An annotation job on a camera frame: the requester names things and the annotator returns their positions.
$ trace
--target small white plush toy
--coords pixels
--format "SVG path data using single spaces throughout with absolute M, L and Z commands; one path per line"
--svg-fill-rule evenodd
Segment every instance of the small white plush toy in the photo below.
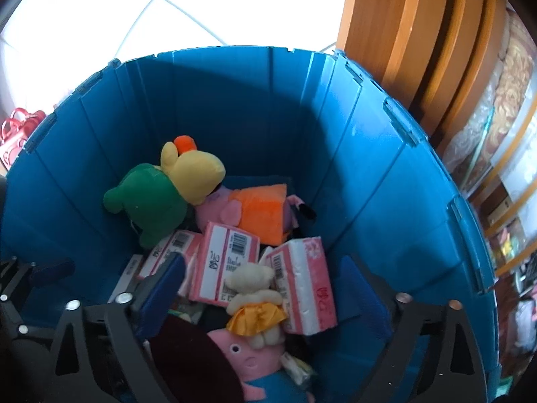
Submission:
M 227 329 L 246 336 L 253 349 L 261 349 L 265 344 L 275 346 L 285 340 L 279 324 L 287 318 L 281 308 L 284 299 L 278 291 L 269 289 L 274 276 L 272 268 L 248 262 L 225 279 L 225 284 L 238 293 L 226 309 L 233 316 Z

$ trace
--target metal screw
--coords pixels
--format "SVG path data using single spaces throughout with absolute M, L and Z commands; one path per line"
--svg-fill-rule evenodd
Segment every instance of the metal screw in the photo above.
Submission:
M 455 311 L 460 311 L 462 309 L 462 303 L 458 300 L 450 300 L 449 307 Z
M 403 304 L 408 304 L 410 302 L 412 302 L 413 298 L 410 294 L 407 294 L 406 292 L 399 292 L 395 295 L 395 299 L 399 302 L 399 303 L 403 303 Z
M 78 300 L 71 300 L 68 304 L 65 305 L 67 311 L 76 311 L 80 307 L 80 302 Z
M 125 303 L 129 303 L 133 299 L 133 295 L 130 292 L 122 292 L 121 294 L 118 294 L 115 298 L 115 302 L 124 305 Z

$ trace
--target pink and white package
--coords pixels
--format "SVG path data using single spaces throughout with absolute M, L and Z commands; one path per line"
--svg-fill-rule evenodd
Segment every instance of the pink and white package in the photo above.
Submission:
M 188 230 L 177 230 L 162 238 L 155 248 L 151 250 L 138 274 L 138 279 L 145 279 L 155 274 L 170 253 L 181 253 L 185 257 L 186 272 L 185 279 L 181 283 L 177 294 L 181 297 L 188 297 L 194 274 L 196 255 L 202 239 L 203 235 L 201 233 L 194 233 Z
M 327 260 L 320 237 L 291 239 L 262 262 L 276 273 L 275 288 L 284 298 L 287 333 L 315 335 L 337 325 Z
M 257 263 L 259 238 L 241 229 L 210 222 L 203 235 L 190 299 L 226 307 L 237 294 L 224 280 L 246 262 Z

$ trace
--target yellow skirt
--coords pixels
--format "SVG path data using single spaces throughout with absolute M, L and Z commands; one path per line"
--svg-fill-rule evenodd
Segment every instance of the yellow skirt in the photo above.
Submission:
M 287 319 L 281 306 L 272 303 L 244 305 L 232 316 L 226 325 L 231 333 L 240 336 L 254 336 L 274 327 Z

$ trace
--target blue gripper pad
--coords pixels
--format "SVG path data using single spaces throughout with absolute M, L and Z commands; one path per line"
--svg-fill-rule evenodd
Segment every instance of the blue gripper pad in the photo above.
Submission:
M 360 316 L 377 338 L 391 338 L 390 313 L 350 256 L 342 258 L 339 277 L 332 287 L 338 322 Z
M 75 263 L 69 259 L 62 259 L 50 264 L 35 267 L 30 274 L 30 284 L 35 288 L 52 285 L 65 277 L 75 273 Z
M 138 312 L 136 337 L 141 341 L 153 338 L 158 334 L 166 319 L 167 311 L 177 295 L 177 290 L 185 278 L 185 258 L 181 254 L 175 253 L 175 256 L 170 256 L 168 259 L 173 259 L 173 261 L 156 282 Z

